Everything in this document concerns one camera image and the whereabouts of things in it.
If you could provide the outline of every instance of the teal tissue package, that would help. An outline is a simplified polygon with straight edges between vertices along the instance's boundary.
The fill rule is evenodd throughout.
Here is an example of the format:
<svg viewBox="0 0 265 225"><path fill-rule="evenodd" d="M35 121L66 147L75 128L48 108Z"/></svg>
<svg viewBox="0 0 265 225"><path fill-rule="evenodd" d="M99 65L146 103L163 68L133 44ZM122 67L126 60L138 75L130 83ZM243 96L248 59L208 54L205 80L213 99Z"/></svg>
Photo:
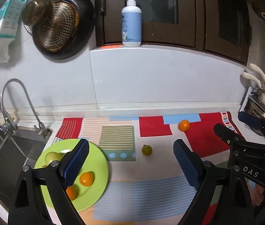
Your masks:
<svg viewBox="0 0 265 225"><path fill-rule="evenodd" d="M15 40L25 0L7 0L0 8L0 62L9 59L8 45Z"/></svg>

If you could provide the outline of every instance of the metal ladle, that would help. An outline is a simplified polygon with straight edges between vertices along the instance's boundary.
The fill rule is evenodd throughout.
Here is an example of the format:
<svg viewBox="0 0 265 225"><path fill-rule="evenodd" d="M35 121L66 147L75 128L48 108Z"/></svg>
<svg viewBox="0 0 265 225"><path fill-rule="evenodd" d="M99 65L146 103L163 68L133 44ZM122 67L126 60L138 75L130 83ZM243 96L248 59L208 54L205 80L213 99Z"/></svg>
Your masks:
<svg viewBox="0 0 265 225"><path fill-rule="evenodd" d="M32 0L22 13L23 23L27 26L39 26L45 22L52 11L51 0Z"/></svg>

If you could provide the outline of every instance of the orange fruit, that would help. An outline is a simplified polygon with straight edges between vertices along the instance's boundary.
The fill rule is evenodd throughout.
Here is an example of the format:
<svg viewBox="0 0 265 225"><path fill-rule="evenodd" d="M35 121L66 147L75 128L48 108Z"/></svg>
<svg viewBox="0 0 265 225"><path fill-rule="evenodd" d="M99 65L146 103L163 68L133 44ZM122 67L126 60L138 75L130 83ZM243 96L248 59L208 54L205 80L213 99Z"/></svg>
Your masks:
<svg viewBox="0 0 265 225"><path fill-rule="evenodd" d="M80 178L79 181L83 186L91 186L92 183L94 182L94 173L93 172L84 172Z"/></svg>
<svg viewBox="0 0 265 225"><path fill-rule="evenodd" d="M73 186L69 186L66 189L66 193L67 193L70 200L74 200L76 198L77 192Z"/></svg>
<svg viewBox="0 0 265 225"><path fill-rule="evenodd" d="M187 131L189 127L190 127L190 122L186 119L180 121L180 123L178 124L178 129L183 132Z"/></svg>

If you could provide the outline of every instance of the plate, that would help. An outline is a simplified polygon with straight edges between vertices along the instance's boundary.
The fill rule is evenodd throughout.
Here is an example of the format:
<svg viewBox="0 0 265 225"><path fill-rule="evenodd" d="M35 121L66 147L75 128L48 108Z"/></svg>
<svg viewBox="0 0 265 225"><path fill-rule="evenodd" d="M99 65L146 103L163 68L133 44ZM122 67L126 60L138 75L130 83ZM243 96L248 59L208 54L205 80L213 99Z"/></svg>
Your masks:
<svg viewBox="0 0 265 225"><path fill-rule="evenodd" d="M48 152L54 151L60 153L66 149L73 149L78 141L79 139L66 139L48 147L38 158L35 168L41 168L43 165L46 165L45 156ZM89 145L89 155L74 182L74 188L78 191L78 195L72 203L78 212L95 204L102 196L108 183L108 164L105 156L96 145L91 142L89 142ZM80 175L85 172L94 172L95 174L94 183L89 187L85 187L79 182ZM41 189L46 205L53 208L47 186L41 186Z"/></svg>

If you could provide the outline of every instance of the human hand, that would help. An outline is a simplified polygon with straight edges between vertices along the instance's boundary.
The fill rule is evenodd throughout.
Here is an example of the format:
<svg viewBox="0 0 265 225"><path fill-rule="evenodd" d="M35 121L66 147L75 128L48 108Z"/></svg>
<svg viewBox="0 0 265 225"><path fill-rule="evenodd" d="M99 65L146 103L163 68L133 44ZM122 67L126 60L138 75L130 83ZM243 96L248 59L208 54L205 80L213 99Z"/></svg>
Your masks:
<svg viewBox="0 0 265 225"><path fill-rule="evenodd" d="M265 189L262 186L259 186L258 184L254 187L254 195L252 197L252 203L256 206L259 206L262 201L264 200L264 191Z"/></svg>

